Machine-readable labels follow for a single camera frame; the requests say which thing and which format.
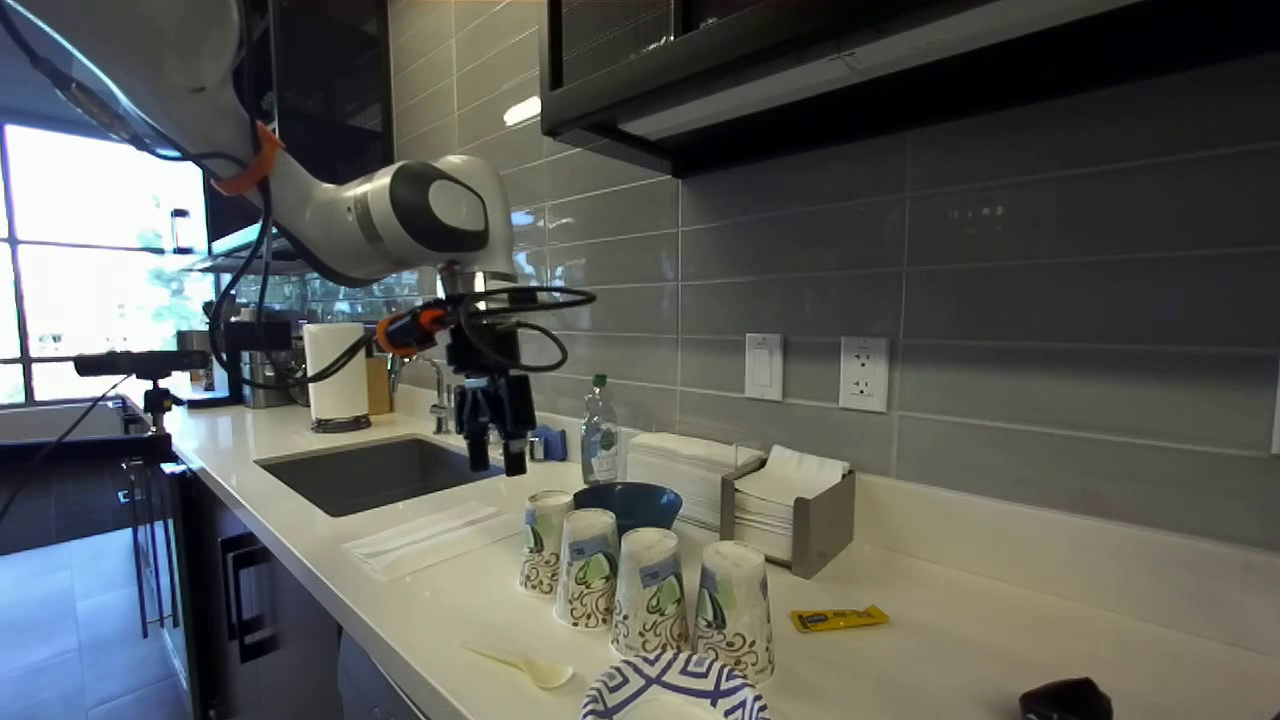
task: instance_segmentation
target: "paper cup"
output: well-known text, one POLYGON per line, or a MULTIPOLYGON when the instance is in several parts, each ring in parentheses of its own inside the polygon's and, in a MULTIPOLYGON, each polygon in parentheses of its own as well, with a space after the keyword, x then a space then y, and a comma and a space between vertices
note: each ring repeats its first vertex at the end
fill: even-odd
POLYGON ((693 654, 717 658, 752 684, 773 678, 773 609, 762 552, 731 540, 704 550, 693 654))
POLYGON ((618 589, 618 518, 604 508, 576 508, 562 535, 562 594, 557 615, 573 627, 604 627, 611 619, 618 589))
POLYGON ((526 508, 527 550, 521 559, 521 589, 557 598, 562 579, 562 535, 573 511, 573 492, 533 492, 526 508))
POLYGON ((682 535, 667 527, 634 527, 621 546, 611 650, 650 658, 682 650, 686 637, 682 535))

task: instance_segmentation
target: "wall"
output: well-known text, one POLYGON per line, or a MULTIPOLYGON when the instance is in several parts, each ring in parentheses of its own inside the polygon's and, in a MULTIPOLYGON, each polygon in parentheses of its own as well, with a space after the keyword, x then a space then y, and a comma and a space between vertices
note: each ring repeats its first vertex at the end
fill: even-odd
POLYGON ((527 282, 621 421, 1280 550, 1280 55, 878 135, 698 182, 505 129, 535 0, 393 0, 401 158, 488 158, 527 282), (785 332, 785 401, 743 401, 785 332), (836 408, 836 339, 894 337, 894 411, 836 408))

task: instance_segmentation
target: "faucet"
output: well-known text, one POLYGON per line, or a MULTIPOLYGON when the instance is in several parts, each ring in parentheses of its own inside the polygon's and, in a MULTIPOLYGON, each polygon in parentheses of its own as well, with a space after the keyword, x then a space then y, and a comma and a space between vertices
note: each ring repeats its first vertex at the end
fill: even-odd
POLYGON ((449 408, 449 395, 452 395, 449 373, 443 373, 443 364, 437 358, 429 358, 429 364, 432 364, 432 377, 437 377, 437 404, 432 404, 437 436, 449 436, 449 418, 452 418, 452 408, 449 408))

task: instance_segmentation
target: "kitchen counter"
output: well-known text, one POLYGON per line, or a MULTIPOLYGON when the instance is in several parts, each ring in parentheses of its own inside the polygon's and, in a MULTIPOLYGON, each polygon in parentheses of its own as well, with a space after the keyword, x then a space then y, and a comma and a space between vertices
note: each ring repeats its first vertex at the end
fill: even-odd
MULTIPOLYGON (((411 401, 365 434, 320 436, 303 408, 197 408, 172 411, 175 454, 213 492, 276 552, 285 570, 365 645, 388 681, 432 720, 567 720, 596 678, 621 658, 604 627, 565 627, 551 600, 515 586, 521 511, 535 487, 576 487, 576 465, 533 465, 527 476, 477 480, 452 492, 326 518, 257 461, 337 445, 429 436, 432 421, 411 401), (416 572, 374 572, 349 546, 407 527, 440 508, 498 508, 511 531, 477 531, 472 546, 432 556, 416 572), (567 693, 535 693, 469 650, 533 654, 582 671, 567 693)), ((708 540, 682 527, 686 556, 708 540)), ((1026 688, 1094 678, 1126 720, 1280 714, 1280 660, 1244 654, 1126 611, 1039 598, 878 546, 885 527, 836 556, 818 579, 773 570, 777 665, 762 684, 777 720, 1012 720, 1026 688), (836 637, 800 637, 789 609, 880 605, 894 625, 836 637)))

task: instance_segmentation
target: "napkin holder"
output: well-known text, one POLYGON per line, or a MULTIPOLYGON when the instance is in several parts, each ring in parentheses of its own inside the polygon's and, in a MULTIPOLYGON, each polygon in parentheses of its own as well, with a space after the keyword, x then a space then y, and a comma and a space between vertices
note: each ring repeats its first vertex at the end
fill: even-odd
MULTIPOLYGON (((737 484, 752 472, 725 476, 720 484, 720 540, 737 540, 737 484)), ((857 472, 848 470, 821 495, 794 502, 794 556, 767 556, 773 565, 794 570, 809 579, 851 546, 851 476, 857 472)))

